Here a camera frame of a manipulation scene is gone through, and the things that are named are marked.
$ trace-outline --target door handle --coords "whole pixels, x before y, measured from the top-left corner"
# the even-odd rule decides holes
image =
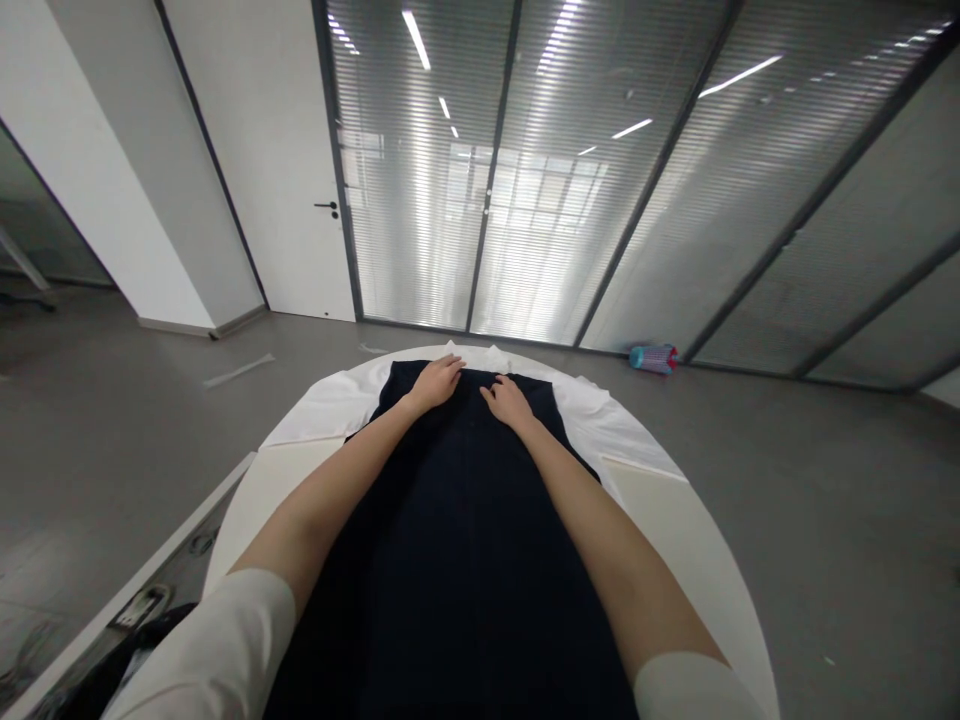
[[[335,202],[314,203],[313,206],[314,206],[314,207],[328,207],[328,208],[330,208],[331,210],[333,210],[333,212],[330,213],[330,217],[332,217],[334,220],[336,220],[338,217],[340,217],[340,214],[337,212],[337,204],[336,204]]]

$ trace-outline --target gray floor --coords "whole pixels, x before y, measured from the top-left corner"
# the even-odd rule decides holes
[[[69,640],[312,382],[370,359],[361,343],[445,342],[276,314],[211,342],[143,330],[89,290],[55,315],[0,313],[0,672],[39,619],[58,623],[50,652]],[[683,468],[753,593],[784,718],[957,716],[960,413],[501,347],[608,388]]]

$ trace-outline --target white door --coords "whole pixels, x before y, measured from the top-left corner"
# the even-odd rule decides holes
[[[309,0],[165,5],[271,309],[353,321]]]

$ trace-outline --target white cloth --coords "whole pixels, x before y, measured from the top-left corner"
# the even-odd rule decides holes
[[[106,720],[259,718],[295,623],[293,593],[266,570],[227,575],[170,633]],[[634,683],[644,720],[760,720],[730,668],[695,653],[648,662]]]
[[[454,345],[451,341],[443,351],[462,356],[473,370],[516,372],[552,383],[570,444],[600,475],[604,488],[621,505],[620,493],[603,468],[601,457],[686,482],[677,464],[640,421],[609,392],[585,377],[574,378],[531,361],[521,365],[496,345],[483,348]],[[379,358],[315,383],[267,436],[261,448],[357,432],[377,409],[380,390],[390,376],[392,364],[390,357]]]
[[[133,676],[107,720],[259,718],[297,623],[266,570],[227,575]]]

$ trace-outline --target white table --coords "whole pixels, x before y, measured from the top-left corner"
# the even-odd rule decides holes
[[[432,360],[441,345],[375,358]],[[508,354],[514,372],[546,366]],[[227,572],[282,500],[343,438],[276,445],[260,451],[233,497],[210,558],[206,595]],[[730,548],[689,483],[604,460],[627,512],[663,556],[738,676],[768,718],[779,720],[777,691],[763,632]]]

